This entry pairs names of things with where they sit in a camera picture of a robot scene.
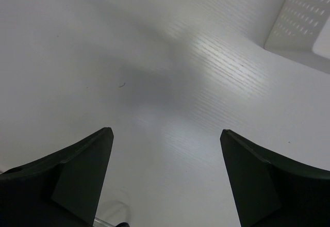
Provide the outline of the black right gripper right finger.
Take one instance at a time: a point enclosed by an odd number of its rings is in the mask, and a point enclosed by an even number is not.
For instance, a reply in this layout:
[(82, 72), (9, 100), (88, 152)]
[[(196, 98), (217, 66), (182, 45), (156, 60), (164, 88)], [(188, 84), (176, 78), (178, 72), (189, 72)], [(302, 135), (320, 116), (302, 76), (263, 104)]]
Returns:
[(329, 171), (229, 129), (220, 143), (241, 226), (329, 226)]

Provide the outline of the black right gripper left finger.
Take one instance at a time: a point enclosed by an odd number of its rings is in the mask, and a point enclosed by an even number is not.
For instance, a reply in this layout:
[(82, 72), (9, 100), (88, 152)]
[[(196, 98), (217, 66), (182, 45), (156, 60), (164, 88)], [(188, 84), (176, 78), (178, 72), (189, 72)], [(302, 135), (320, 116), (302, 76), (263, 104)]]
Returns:
[(113, 131), (1, 173), (1, 226), (93, 226)]

